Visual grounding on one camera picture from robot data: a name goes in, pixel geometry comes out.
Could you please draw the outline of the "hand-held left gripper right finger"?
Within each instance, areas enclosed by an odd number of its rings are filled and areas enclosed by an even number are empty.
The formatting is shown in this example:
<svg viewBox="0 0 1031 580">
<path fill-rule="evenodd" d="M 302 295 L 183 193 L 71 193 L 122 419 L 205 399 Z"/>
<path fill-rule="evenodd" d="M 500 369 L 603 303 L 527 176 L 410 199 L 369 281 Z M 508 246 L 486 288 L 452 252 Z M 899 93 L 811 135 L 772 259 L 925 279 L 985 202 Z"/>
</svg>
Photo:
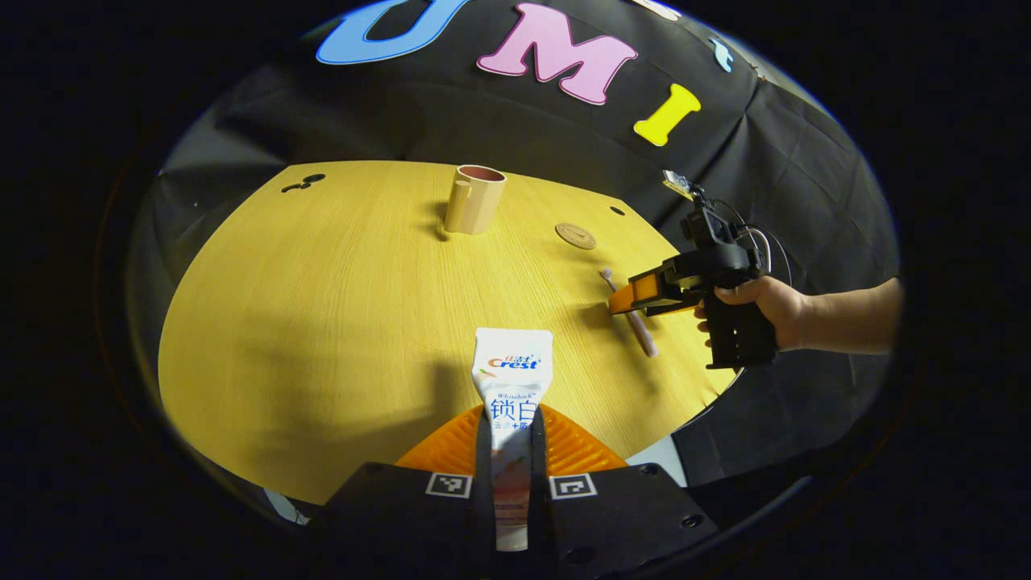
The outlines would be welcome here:
<svg viewBox="0 0 1031 580">
<path fill-rule="evenodd" d="M 533 579 L 630 579 L 718 535 L 662 466 L 622 465 L 546 405 L 532 422 L 530 467 Z"/>
</svg>

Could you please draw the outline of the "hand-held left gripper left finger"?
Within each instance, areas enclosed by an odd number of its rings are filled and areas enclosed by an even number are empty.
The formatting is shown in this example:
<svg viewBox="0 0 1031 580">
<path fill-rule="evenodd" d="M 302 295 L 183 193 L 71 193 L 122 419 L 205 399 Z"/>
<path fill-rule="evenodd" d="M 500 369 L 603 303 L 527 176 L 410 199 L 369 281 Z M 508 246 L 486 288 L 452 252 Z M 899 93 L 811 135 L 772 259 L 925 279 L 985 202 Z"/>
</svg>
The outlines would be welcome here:
<svg viewBox="0 0 1031 580">
<path fill-rule="evenodd" d="M 404 458 L 366 462 L 307 524 L 324 579 L 487 579 L 494 513 L 483 405 Z"/>
</svg>

